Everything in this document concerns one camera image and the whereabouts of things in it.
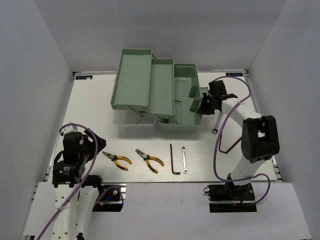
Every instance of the green tray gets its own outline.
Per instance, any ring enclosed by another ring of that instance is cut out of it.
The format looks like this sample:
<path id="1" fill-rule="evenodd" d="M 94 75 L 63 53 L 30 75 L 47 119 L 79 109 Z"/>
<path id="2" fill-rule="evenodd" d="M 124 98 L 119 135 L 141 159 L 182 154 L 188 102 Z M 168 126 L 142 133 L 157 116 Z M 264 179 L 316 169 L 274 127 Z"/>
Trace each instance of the green tray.
<path id="1" fill-rule="evenodd" d="M 148 107 L 152 49 L 123 49 L 111 97 L 114 110 Z"/>
<path id="2" fill-rule="evenodd" d="M 174 65 L 174 119 L 159 122 L 163 132 L 193 133 L 202 124 L 202 114 L 197 110 L 202 99 L 197 68 L 193 64 Z"/>
<path id="3" fill-rule="evenodd" d="M 161 119 L 175 115 L 174 60 L 152 59 L 148 111 Z"/>

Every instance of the needle nose pliers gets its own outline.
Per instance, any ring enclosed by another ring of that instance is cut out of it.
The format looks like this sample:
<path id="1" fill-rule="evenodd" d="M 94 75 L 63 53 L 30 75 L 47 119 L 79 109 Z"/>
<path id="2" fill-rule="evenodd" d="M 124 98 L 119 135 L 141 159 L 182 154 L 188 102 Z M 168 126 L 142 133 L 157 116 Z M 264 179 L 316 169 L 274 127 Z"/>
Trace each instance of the needle nose pliers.
<path id="1" fill-rule="evenodd" d="M 156 161 L 157 163 L 161 164 L 162 167 L 165 166 L 164 162 L 161 161 L 159 158 L 157 158 L 157 157 L 155 157 L 155 156 L 149 156 L 148 154 L 145 154 L 143 151 L 140 151 L 139 149 L 136 149 L 135 151 L 136 151 L 137 154 L 140 155 L 140 157 L 143 158 L 143 160 L 144 160 L 144 161 L 146 162 L 146 164 L 148 165 L 149 169 L 150 169 L 152 172 L 154 172 L 155 174 L 158 173 L 158 170 L 157 170 L 157 169 L 154 169 L 154 168 L 151 166 L 149 160 Z"/>
<path id="2" fill-rule="evenodd" d="M 107 158 L 111 159 L 111 161 L 112 161 L 118 168 L 120 168 L 121 170 L 128 171 L 128 168 L 125 167 L 125 166 L 120 165 L 117 160 L 124 160 L 124 161 L 126 161 L 127 163 L 132 164 L 132 161 L 131 161 L 129 158 L 125 157 L 125 156 L 117 156 L 117 155 L 113 155 L 113 154 L 108 153 L 108 152 L 105 152 L 105 151 L 103 151 L 102 153 L 103 153 Z"/>

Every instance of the combination wrench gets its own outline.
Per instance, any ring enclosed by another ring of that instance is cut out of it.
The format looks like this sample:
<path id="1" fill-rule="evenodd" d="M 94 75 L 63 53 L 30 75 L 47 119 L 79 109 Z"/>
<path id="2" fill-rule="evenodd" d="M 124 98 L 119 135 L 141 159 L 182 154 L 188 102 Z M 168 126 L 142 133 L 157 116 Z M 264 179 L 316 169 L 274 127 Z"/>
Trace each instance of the combination wrench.
<path id="1" fill-rule="evenodd" d="M 187 174 L 187 173 L 188 173 L 188 169 L 187 169 L 187 163 L 186 163 L 186 148 L 183 146 L 183 147 L 181 148 L 181 151 L 182 151 L 183 166 L 184 166 L 183 173 L 184 173 L 184 174 Z"/>

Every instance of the blue label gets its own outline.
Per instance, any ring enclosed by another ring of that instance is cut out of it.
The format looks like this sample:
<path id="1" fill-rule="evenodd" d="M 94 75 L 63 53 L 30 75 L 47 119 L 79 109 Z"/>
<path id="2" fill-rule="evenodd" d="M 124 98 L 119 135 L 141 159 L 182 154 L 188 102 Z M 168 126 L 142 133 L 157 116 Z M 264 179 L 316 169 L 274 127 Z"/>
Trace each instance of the blue label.
<path id="1" fill-rule="evenodd" d="M 244 74 L 242 72 L 230 72 L 230 73 L 226 73 L 226 76 L 229 77 L 243 77 Z"/>
<path id="2" fill-rule="evenodd" d="M 87 75 L 87 76 L 76 76 L 76 80 L 85 80 L 85 79 L 92 79 L 92 75 Z"/>

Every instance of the wall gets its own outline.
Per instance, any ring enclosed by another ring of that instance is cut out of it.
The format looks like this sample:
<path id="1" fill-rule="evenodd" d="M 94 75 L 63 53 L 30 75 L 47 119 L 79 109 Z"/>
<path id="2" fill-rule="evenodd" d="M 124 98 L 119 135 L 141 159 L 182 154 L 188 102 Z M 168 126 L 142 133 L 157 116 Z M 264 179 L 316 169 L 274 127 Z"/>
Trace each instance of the wall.
<path id="1" fill-rule="evenodd" d="M 32 0 L 0 3 L 0 233 L 18 240 L 48 167 L 72 72 Z"/>
<path id="2" fill-rule="evenodd" d="M 261 113 L 277 120 L 282 176 L 320 239 L 320 1 L 288 0 L 250 69 Z"/>
<path id="3" fill-rule="evenodd" d="M 34 0 L 74 72 L 117 70 L 122 48 L 199 70 L 249 68 L 286 0 Z"/>

